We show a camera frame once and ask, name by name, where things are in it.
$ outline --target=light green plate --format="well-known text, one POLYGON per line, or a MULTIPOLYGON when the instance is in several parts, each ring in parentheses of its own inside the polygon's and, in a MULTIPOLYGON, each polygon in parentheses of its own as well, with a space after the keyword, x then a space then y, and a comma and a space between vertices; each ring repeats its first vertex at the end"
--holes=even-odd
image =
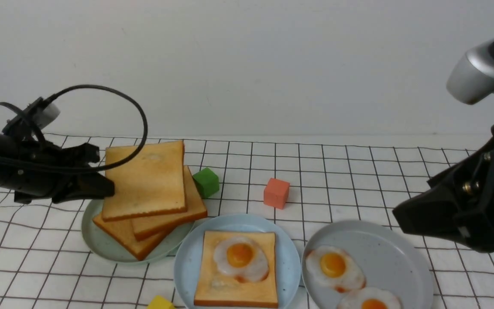
POLYGON ((145 264, 164 258, 169 252, 178 248, 182 240, 184 240, 194 227, 194 222, 176 227, 143 261, 138 261, 129 251, 125 250, 110 235, 93 223, 92 219, 101 211, 102 200, 91 201, 85 209, 81 221, 83 239, 94 254, 106 260, 121 264, 145 264))

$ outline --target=grid tablecloth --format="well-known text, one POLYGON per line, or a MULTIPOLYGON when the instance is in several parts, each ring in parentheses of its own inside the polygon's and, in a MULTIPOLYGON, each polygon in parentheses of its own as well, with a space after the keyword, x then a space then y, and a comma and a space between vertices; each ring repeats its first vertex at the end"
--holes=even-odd
MULTIPOLYGON (((101 149, 139 139, 47 134, 63 147, 90 142, 101 149)), ((149 143, 165 141, 150 139, 149 143)), ((424 192, 429 176, 459 162, 466 149, 359 147, 185 139, 185 164, 209 167, 221 191, 205 201, 210 217, 252 213, 282 227, 299 253, 321 227, 343 219, 372 221, 401 233, 392 215, 400 202, 424 192), (290 182, 289 203, 263 205, 269 178, 290 182)), ((173 285, 173 254, 142 266, 112 264, 81 237, 88 201, 52 205, 13 202, 0 188, 0 308, 135 309, 155 295, 184 303, 173 285)), ((427 258, 434 309, 494 308, 494 253, 478 254, 451 241, 404 235, 427 258)), ((301 285, 292 308, 316 308, 301 285)))

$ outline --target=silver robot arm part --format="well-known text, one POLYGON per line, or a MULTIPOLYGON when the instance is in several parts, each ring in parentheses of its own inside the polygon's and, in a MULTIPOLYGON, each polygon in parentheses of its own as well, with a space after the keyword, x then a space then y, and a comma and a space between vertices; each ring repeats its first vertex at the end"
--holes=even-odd
POLYGON ((494 39, 469 49, 447 80, 447 91, 462 103, 473 105, 494 93, 494 39))

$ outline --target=bread slice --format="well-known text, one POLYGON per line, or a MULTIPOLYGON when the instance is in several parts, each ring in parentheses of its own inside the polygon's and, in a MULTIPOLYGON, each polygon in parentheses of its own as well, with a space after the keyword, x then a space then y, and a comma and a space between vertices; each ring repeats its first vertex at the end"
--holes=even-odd
POLYGON ((194 305, 277 308, 275 233, 206 231, 194 305), (235 278, 218 272, 213 260, 214 248, 222 240, 235 236, 248 237, 260 246, 268 260, 269 273, 266 279, 255 283, 239 283, 235 278))
POLYGON ((183 173, 186 212, 131 219, 133 233, 135 233, 137 240, 144 240, 159 231, 207 217, 207 207, 198 193, 190 168, 184 166, 183 173))
MULTIPOLYGON (((136 146, 106 149, 106 164, 131 154, 136 146)), ((145 145, 126 164, 106 171, 115 184, 115 195, 104 198, 102 219, 127 218, 180 213, 186 211, 184 197, 184 143, 173 141, 145 145)))
POLYGON ((146 256, 148 256, 150 252, 174 229, 173 227, 156 233, 143 241, 137 241, 133 234, 131 220, 104 221, 102 220, 102 214, 99 213, 93 218, 93 223, 108 235, 112 236, 113 239, 119 242, 127 249, 127 251, 131 252, 131 254, 139 261, 144 260, 146 256))

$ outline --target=egg yolk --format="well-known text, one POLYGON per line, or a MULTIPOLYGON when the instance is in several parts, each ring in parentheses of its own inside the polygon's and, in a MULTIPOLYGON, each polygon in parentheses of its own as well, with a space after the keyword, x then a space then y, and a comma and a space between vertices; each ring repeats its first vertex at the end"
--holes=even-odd
POLYGON ((361 309, 388 309, 388 307, 378 299, 368 299, 363 302, 361 309))
POLYGON ((253 248, 248 244, 233 244, 229 246, 226 250, 226 257, 228 258, 228 263, 232 267, 244 267, 253 259, 253 248))
POLYGON ((321 257, 319 261, 321 271, 331 278, 342 276, 346 271, 346 262, 343 257, 336 253, 327 253, 321 257))

